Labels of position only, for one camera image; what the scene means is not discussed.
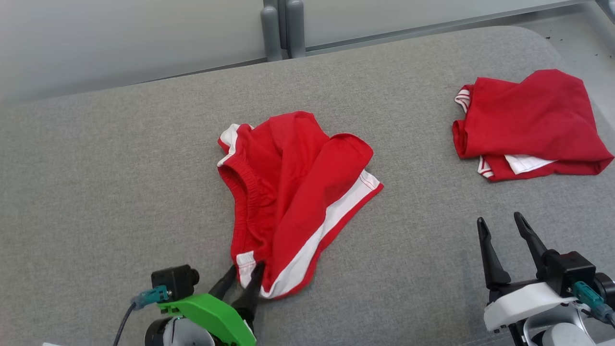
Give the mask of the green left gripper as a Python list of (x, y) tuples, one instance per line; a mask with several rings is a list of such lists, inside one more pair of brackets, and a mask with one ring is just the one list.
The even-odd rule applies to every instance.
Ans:
[(184, 317), (204, 328), (228, 346), (255, 346), (256, 337), (248, 327), (253, 323), (258, 307), (264, 274), (263, 261), (252, 271), (243, 293), (231, 305), (224, 302), (225, 295), (237, 279), (237, 267), (231, 265), (208, 294), (192, 295), (174, 302), (162, 302), (158, 307), (172, 317)]

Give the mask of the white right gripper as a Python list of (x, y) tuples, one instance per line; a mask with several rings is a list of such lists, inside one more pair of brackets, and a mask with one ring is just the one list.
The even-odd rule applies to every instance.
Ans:
[[(547, 251), (540, 237), (534, 232), (521, 212), (514, 212), (514, 221), (536, 267), (536, 274), (546, 274), (542, 260)], [(492, 246), (492, 235), (485, 219), (477, 219), (480, 252), (487, 289), (498, 289), (511, 283), (510, 275), (503, 269)], [(495, 331), (503, 325), (525, 320), (529, 328), (542, 328), (558, 323), (578, 324), (578, 312), (573, 297), (561, 297), (545, 283), (527, 285), (506, 294), (485, 307), (483, 320), (487, 331)]]

